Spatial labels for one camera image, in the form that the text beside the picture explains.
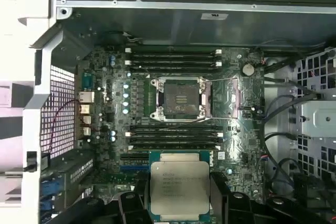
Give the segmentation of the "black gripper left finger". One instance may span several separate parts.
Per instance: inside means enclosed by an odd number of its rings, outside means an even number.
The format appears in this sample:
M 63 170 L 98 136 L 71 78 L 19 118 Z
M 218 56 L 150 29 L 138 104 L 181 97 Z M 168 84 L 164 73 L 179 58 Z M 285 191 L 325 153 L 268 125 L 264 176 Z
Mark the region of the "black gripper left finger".
M 52 218 L 51 223 L 150 223 L 151 216 L 144 202 L 148 198 L 149 173 L 142 172 L 132 191 L 121 191 L 105 204 L 97 197 L 87 197 Z

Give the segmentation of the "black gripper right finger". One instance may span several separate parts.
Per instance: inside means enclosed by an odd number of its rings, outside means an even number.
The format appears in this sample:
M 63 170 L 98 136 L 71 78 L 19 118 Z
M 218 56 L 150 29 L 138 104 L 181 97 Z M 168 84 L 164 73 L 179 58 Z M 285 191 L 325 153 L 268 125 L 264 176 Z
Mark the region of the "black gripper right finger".
M 284 197 L 260 204 L 248 195 L 231 191 L 221 172 L 210 173 L 210 203 L 218 223 L 330 223 L 311 210 Z

